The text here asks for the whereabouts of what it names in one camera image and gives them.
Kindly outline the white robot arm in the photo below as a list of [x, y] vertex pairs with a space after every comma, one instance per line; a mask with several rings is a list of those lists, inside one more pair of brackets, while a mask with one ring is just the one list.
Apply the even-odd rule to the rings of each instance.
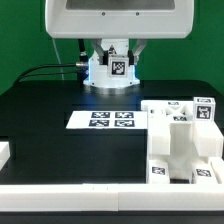
[[53, 38], [90, 39], [88, 90], [123, 93], [140, 84], [135, 67], [149, 39], [185, 38], [194, 0], [46, 0], [45, 27]]

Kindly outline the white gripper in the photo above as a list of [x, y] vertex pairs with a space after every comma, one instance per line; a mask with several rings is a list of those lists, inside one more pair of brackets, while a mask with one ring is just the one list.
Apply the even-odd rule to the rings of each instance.
[[101, 39], [137, 39], [128, 51], [136, 65], [146, 39], [184, 38], [192, 30], [194, 0], [46, 0], [45, 26], [54, 38], [93, 39], [100, 65], [108, 64]]

